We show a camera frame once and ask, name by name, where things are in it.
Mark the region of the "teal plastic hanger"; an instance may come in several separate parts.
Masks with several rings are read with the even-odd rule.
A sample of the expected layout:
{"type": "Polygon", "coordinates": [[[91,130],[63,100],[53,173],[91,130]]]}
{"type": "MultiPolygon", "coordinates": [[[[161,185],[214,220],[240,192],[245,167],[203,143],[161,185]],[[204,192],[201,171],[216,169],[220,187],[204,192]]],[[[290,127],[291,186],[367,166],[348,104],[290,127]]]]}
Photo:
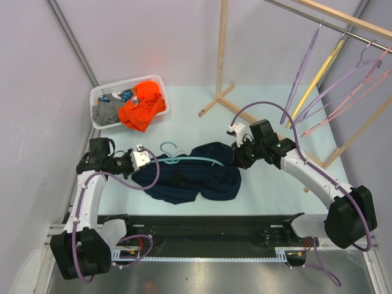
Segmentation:
{"type": "Polygon", "coordinates": [[[169,151],[166,151],[164,149],[165,145],[171,145],[172,147],[174,147],[175,149],[178,148],[177,144],[172,142],[172,141],[164,141],[160,144],[159,149],[160,151],[162,151],[164,154],[167,155],[166,158],[161,158],[161,159],[151,159],[151,163],[156,163],[156,162],[163,162],[165,164],[169,164],[169,165],[174,165],[174,164],[178,164],[181,161],[185,161],[185,160],[194,160],[194,161],[200,161],[200,162],[209,162],[211,164],[211,166],[214,165],[218,165],[223,167],[224,164],[216,159],[211,159],[211,158],[207,158],[207,157],[194,157],[194,156],[173,156],[173,154],[169,151]]]}

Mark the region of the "navy blue shorts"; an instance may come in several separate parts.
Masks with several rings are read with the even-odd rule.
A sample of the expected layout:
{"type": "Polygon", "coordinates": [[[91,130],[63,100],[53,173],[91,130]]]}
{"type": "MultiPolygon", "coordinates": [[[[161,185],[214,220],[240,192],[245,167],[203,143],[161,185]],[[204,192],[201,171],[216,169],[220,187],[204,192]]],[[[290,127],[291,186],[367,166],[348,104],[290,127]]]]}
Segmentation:
{"type": "Polygon", "coordinates": [[[236,198],[241,187],[241,173],[232,166],[233,151],[229,145],[212,142],[195,147],[190,154],[177,156],[207,157],[224,164],[194,160],[169,165],[159,162],[160,175],[155,185],[145,192],[156,200],[178,205],[194,202],[197,195],[207,200],[229,201],[236,198]]]}

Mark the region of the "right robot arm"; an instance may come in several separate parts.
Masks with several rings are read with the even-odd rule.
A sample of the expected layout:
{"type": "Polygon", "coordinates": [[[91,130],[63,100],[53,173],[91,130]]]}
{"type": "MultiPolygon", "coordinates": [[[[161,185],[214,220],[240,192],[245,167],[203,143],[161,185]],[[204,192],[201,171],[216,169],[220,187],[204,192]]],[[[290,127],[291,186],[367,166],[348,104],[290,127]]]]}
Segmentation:
{"type": "Polygon", "coordinates": [[[235,137],[233,163],[248,169],[257,160],[288,173],[305,185],[328,210],[324,214],[297,214],[283,229],[283,240],[298,245],[304,237],[329,238],[342,249],[367,238],[377,228],[373,198],[365,186],[338,180],[306,157],[294,141],[279,138],[266,119],[250,126],[234,123],[227,133],[235,137]]]}

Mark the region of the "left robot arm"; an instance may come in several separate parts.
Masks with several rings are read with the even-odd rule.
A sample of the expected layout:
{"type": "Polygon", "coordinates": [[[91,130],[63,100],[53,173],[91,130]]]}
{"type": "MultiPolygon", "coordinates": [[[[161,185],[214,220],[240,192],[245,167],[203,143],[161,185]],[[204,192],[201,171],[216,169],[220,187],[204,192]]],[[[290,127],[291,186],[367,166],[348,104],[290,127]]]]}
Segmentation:
{"type": "Polygon", "coordinates": [[[129,176],[134,172],[133,149],[116,155],[109,138],[89,141],[89,151],[79,161],[77,194],[69,218],[60,234],[53,235],[50,249],[65,280],[81,279],[90,283],[94,276],[111,268],[112,249],[120,242],[130,244],[135,229],[126,217],[110,217],[98,228],[100,200],[110,175],[129,176]]]}

